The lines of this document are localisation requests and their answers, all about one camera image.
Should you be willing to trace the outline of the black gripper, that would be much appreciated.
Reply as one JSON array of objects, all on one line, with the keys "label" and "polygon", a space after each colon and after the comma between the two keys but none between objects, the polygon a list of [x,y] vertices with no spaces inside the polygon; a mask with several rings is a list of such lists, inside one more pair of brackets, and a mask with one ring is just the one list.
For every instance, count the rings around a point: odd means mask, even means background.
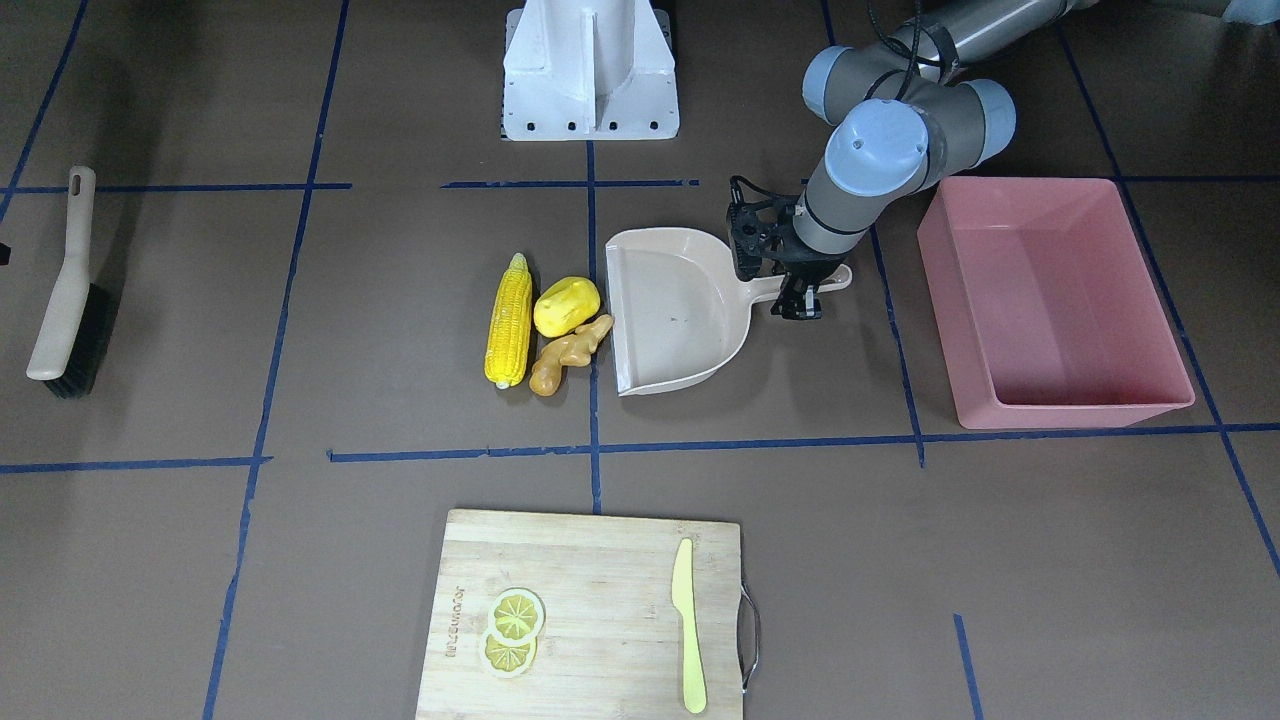
[{"label": "black gripper", "polygon": [[820,284],[805,278],[823,281],[850,252],[820,252],[803,242],[794,227],[797,195],[767,191],[742,176],[730,178],[730,193],[728,246],[737,279],[758,278],[769,260],[772,274],[783,275],[771,314],[800,322],[820,319]]}]

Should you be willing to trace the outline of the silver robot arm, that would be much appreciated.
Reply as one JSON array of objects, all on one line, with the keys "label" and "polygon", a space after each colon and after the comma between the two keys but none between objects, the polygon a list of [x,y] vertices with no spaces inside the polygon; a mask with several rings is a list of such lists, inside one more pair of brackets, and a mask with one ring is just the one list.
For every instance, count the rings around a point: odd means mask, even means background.
[{"label": "silver robot arm", "polygon": [[831,46],[803,79],[803,99],[832,127],[823,154],[796,195],[759,192],[730,181],[730,247],[741,282],[773,263],[780,291],[772,313],[820,318],[820,283],[832,277],[883,210],[1004,151],[1016,129],[1010,92],[957,73],[1080,8],[1078,1],[951,1],[876,45]]}]

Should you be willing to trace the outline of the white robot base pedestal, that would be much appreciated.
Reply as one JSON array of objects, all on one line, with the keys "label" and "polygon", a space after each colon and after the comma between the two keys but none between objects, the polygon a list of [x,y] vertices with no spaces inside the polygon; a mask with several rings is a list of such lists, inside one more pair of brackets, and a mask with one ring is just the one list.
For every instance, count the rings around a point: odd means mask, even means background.
[{"label": "white robot base pedestal", "polygon": [[678,135],[664,1],[526,1],[506,15],[500,131],[515,142]]}]

